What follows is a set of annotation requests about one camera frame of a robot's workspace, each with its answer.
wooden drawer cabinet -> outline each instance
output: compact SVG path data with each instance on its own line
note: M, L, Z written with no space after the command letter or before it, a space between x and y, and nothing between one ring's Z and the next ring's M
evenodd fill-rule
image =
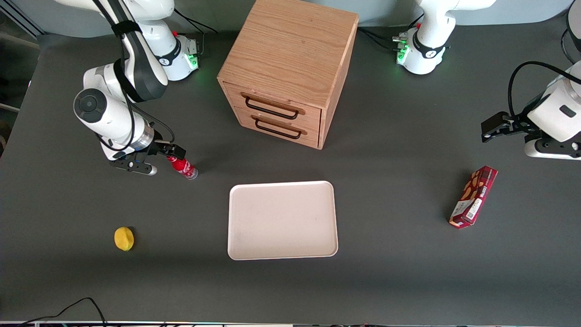
M257 0L218 74L240 125L321 149L357 23L301 0Z

cabinet top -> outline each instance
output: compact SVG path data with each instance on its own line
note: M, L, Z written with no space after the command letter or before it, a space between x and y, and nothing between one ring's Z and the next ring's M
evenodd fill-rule
M301 0L257 0L218 79L326 108L358 20Z

red bottle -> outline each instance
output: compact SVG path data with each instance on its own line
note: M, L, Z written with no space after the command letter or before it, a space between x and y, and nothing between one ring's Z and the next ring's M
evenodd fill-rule
M167 157L167 159L175 171L182 174L183 177L192 180L198 176L198 170L187 159L179 160L176 157Z

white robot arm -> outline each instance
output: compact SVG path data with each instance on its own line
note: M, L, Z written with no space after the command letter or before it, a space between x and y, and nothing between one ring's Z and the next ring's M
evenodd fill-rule
M399 42L396 63L414 74L428 74L442 62L444 44L456 26L450 10L478 10L492 6L496 0L415 0L424 11L418 29L412 27L393 37Z
M105 16L92 0L55 1L67 6L93 10ZM174 12L174 0L124 0L123 5L131 13L133 21L138 23L142 37L163 66L170 81L182 80L198 68L196 41L183 35L174 35L162 21Z
M74 100L77 118L97 134L112 166L154 175L156 168L145 163L147 155L161 153L183 159L185 151L160 141L161 135L145 118L133 112L133 102L160 98L167 76L150 50L139 26L122 0L93 0L111 24L125 51L115 63L85 72L83 90Z
M567 13L567 27L581 52L581 1ZM519 114L512 108L512 82L526 65L549 68L560 75L544 92L532 99ZM581 160L581 61L566 71L543 62L525 62L512 73L509 82L509 111L499 112L482 122L482 141L502 135L525 133L525 153L530 157Z

red cardboard box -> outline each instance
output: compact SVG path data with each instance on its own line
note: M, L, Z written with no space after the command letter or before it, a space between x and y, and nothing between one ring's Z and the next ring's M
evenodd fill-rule
M468 183L464 186L463 195L456 203L454 212L448 221L452 226L461 229L474 225L497 173L496 169L488 166L472 173Z

